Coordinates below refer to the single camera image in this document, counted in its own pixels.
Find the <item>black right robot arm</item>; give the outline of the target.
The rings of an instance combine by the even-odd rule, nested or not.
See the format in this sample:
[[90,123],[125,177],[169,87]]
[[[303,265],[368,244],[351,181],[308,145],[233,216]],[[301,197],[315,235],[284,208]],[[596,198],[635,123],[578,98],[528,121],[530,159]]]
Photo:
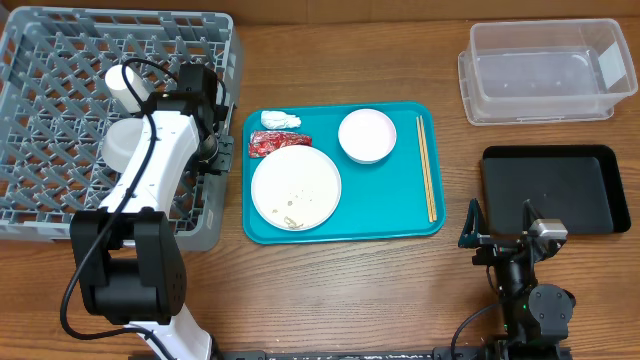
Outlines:
[[[460,248],[476,251],[472,263],[486,268],[489,285],[498,300],[470,315],[456,329],[450,345],[453,359],[569,359],[568,348],[560,342],[569,335],[568,324],[576,306],[575,296],[556,285],[541,284],[535,265],[555,256],[567,242],[568,231],[559,219],[543,217],[526,200],[522,212],[523,230],[516,240],[489,234],[477,199],[469,204],[467,218],[458,241]],[[467,353],[456,349],[466,326],[478,317],[499,308],[503,315],[503,335],[496,335]]]

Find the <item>grey bowl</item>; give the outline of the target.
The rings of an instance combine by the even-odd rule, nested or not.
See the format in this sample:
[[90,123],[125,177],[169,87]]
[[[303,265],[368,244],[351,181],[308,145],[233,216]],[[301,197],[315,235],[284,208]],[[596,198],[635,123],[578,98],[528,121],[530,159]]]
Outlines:
[[124,173],[138,145],[143,121],[126,118],[113,123],[107,130],[102,144],[102,157],[108,167]]

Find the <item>white pink bowl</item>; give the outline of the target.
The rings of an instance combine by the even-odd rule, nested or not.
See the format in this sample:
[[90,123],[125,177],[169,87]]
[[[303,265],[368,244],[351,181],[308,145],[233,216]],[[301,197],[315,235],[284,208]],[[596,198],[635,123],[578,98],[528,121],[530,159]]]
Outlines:
[[397,141],[397,132],[393,121],[383,112],[359,109],[341,121],[338,141],[351,160],[373,164],[391,153]]

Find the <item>white cup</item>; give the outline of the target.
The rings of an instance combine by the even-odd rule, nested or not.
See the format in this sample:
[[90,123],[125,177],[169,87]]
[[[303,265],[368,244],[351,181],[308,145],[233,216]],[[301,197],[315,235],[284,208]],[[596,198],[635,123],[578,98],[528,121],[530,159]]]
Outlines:
[[[122,65],[114,65],[106,72],[106,85],[112,97],[119,100],[129,113],[139,112],[140,105],[125,84],[122,68]],[[125,74],[134,92],[142,101],[145,101],[150,92],[145,88],[142,78],[129,67],[125,68]]]

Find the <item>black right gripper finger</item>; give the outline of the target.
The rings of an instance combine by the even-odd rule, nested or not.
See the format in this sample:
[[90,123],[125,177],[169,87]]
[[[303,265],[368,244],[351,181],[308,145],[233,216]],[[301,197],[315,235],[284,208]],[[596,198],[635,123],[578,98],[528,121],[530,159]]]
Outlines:
[[488,227],[485,222],[485,218],[480,207],[480,204],[476,198],[473,198],[469,203],[467,217],[462,229],[461,239],[480,239],[482,236],[488,234]]
[[540,212],[533,206],[530,199],[527,199],[523,202],[523,213],[522,213],[522,223],[523,223],[523,231],[530,232],[533,224],[542,219],[543,216]]

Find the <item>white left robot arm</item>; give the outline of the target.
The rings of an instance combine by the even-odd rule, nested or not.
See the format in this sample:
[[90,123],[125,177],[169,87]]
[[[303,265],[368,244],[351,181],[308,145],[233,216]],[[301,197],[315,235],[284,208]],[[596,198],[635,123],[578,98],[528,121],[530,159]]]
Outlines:
[[91,339],[135,333],[160,359],[220,359],[214,337],[185,304],[186,268],[168,216],[186,166],[196,173],[216,170],[226,88],[202,64],[183,64],[172,79],[176,89],[148,92],[127,63],[105,75],[111,95],[132,115],[135,148],[117,166],[121,176],[98,208],[72,218],[76,271],[60,322],[70,336],[85,339],[67,318],[79,289],[87,312],[114,326]]

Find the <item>grey plastic dish rack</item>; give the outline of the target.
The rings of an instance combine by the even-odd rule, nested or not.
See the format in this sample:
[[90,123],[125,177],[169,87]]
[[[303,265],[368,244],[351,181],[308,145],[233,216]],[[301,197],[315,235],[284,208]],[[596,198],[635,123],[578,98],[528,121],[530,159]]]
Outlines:
[[101,154],[127,117],[105,75],[131,60],[149,91],[176,86],[181,65],[217,74],[218,102],[234,108],[244,51],[220,12],[19,7],[1,37],[1,236],[51,243],[69,236],[118,174]]

